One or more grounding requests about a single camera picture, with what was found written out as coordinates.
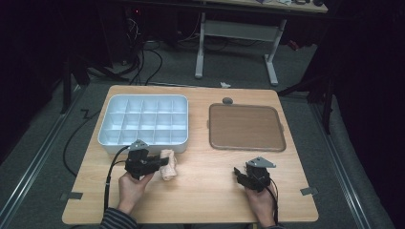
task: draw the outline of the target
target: gray carpet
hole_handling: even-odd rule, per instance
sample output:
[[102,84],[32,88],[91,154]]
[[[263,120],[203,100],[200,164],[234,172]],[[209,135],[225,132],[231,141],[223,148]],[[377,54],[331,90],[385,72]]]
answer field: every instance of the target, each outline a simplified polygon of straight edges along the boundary
[[[195,79],[196,48],[178,46],[177,49],[161,45],[158,52],[163,63],[161,69],[151,80],[151,84],[170,83],[201,87],[221,87],[220,82],[231,88],[252,88],[283,90],[299,82],[316,47],[293,51],[281,46],[274,59],[279,77],[277,88],[269,86],[266,67],[261,54],[266,43],[245,47],[228,45],[220,52],[206,52],[204,77]],[[207,48],[220,49],[221,44]],[[160,59],[152,52],[145,51],[145,65],[141,72],[144,82],[159,66]],[[72,112],[67,117],[52,151],[44,163],[31,189],[21,202],[10,223],[9,228],[71,228],[65,225],[61,216],[66,202],[60,200],[63,193],[71,191],[75,178],[63,165],[63,149],[71,134],[86,119],[81,109],[89,110],[89,115],[97,112],[105,99],[111,85],[119,84],[106,78],[93,77],[92,83],[85,89]],[[53,100],[35,117],[32,125],[20,140],[9,158],[0,167],[0,204],[8,201],[19,179],[24,175],[37,150],[45,140],[47,133],[59,117],[61,110],[61,87]],[[316,187],[319,194],[314,196],[319,212],[319,220],[311,223],[287,223],[287,228],[357,228],[350,206],[342,192],[329,156],[329,148],[319,128],[318,119],[303,94],[292,94],[281,98],[288,125],[296,144],[298,154],[311,187]],[[341,153],[345,166],[354,179],[355,188],[362,199],[366,212],[370,215],[372,228],[393,228],[384,209],[379,205],[373,187],[367,180],[361,164],[356,160],[355,152],[347,138],[344,125],[340,119],[338,107],[331,117],[331,135],[334,145]],[[88,121],[72,138],[67,150],[67,163],[77,171],[93,129],[96,118]],[[80,228],[96,228],[96,225]]]

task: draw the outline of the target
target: white metal frame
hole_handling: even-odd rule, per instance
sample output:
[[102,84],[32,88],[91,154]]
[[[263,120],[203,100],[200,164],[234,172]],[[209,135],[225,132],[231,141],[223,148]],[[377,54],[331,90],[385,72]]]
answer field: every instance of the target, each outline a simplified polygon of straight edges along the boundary
[[278,80],[276,72],[274,71],[273,57],[277,51],[277,47],[279,45],[281,36],[283,35],[286,23],[287,20],[284,19],[281,21],[279,27],[269,27],[252,24],[206,20],[205,13],[203,12],[200,29],[200,47],[197,54],[197,64],[195,74],[196,78],[203,78],[204,38],[206,35],[214,35],[222,37],[272,42],[272,48],[269,54],[265,55],[265,62],[268,77],[270,78],[270,83],[272,86],[277,86]]

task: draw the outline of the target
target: desk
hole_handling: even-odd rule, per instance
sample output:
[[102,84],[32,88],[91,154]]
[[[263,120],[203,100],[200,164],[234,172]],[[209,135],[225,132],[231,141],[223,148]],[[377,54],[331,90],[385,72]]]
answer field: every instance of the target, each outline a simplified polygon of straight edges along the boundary
[[[286,4],[279,3],[277,1],[271,1],[268,3],[261,4],[254,0],[204,0],[205,2],[211,3],[221,3],[230,5],[241,5],[247,7],[256,8],[268,8],[277,10],[298,10],[305,12],[328,12],[328,8],[325,5],[321,7],[316,7],[312,2],[305,5],[297,5],[295,3]],[[200,47],[197,54],[197,64],[196,64],[196,78],[203,77],[203,58],[204,58],[204,38],[206,35],[239,38],[239,39],[250,39],[258,41],[267,41],[272,43],[272,47],[269,54],[264,56],[266,68],[268,72],[268,77],[270,79],[270,84],[273,86],[278,85],[277,75],[274,71],[273,58],[277,51],[278,44],[280,42],[281,36],[285,25],[287,23],[286,19],[281,20],[278,27],[273,26],[260,26],[251,25],[243,23],[233,23],[233,22],[221,22],[217,20],[205,20],[205,13],[202,13],[201,29],[200,29]]]
[[[178,176],[164,181],[160,172],[155,173],[139,205],[141,211],[133,214],[139,223],[255,222],[244,188],[237,183],[233,168],[243,171],[245,162],[256,156],[262,156],[277,165],[277,168],[268,170],[279,189],[280,221],[318,219],[312,196],[303,196],[300,192],[309,185],[276,92],[113,86],[107,94],[72,190],[83,196],[81,199],[68,200],[62,217],[65,223],[101,222],[105,178],[113,156],[107,154],[97,142],[97,135],[107,103],[114,94],[183,94],[189,102],[188,146],[184,153],[176,154]],[[208,107],[212,103],[221,103],[224,97],[231,97],[235,104],[274,107],[284,126],[286,150],[270,153],[213,149],[208,140]],[[110,190],[112,207],[117,206],[117,180],[124,172],[123,164],[113,170]]]

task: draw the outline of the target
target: beige object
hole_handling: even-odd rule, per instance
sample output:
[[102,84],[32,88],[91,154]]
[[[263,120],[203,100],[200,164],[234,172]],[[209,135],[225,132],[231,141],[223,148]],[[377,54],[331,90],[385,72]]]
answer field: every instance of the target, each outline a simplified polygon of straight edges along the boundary
[[164,180],[170,180],[177,175],[176,173],[176,158],[175,152],[172,150],[162,150],[160,153],[160,158],[167,158],[169,157],[169,163],[165,166],[160,167],[161,177]]

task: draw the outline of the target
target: person's arm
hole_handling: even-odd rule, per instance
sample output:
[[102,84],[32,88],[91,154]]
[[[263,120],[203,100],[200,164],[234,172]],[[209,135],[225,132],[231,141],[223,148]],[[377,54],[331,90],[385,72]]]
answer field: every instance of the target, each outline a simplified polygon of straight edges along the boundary
[[[271,185],[268,188],[273,192],[274,190]],[[264,189],[262,192],[258,193],[255,190],[251,190],[245,187],[245,192],[247,199],[249,200],[249,205],[257,220],[259,220],[262,228],[265,229],[282,229],[279,225],[276,225],[274,221],[274,200],[271,194]]]
[[119,204],[117,209],[108,208],[103,216],[102,229],[135,229],[137,222],[131,218],[131,213],[145,192],[146,184],[154,174],[149,174],[141,180],[132,178],[129,173],[119,178]]

